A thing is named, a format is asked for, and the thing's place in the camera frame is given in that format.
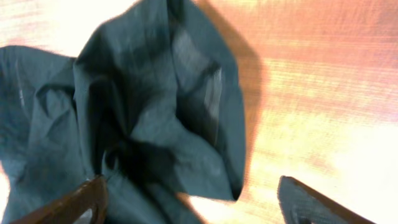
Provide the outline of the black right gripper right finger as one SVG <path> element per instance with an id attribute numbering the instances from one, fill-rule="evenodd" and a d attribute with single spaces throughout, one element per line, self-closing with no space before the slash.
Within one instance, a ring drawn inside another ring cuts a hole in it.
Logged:
<path id="1" fill-rule="evenodd" d="M 280 177 L 277 197 L 287 224 L 374 224 L 293 177 Z"/>

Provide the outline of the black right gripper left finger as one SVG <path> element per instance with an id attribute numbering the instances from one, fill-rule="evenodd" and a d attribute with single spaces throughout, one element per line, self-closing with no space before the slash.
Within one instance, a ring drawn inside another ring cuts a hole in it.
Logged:
<path id="1" fill-rule="evenodd" d="M 12 224 L 103 224 L 108 207 L 105 178 L 87 180 L 76 190 L 17 219 Z"/>

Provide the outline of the black shorts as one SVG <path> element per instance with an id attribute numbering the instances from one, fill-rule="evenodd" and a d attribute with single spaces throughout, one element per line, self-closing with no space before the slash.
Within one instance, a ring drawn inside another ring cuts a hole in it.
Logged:
<path id="1" fill-rule="evenodd" d="M 1 49 L 4 223 L 106 179 L 106 223 L 197 223 L 179 192 L 237 200 L 245 167 L 236 61 L 191 1 L 141 1 L 77 57 Z"/>

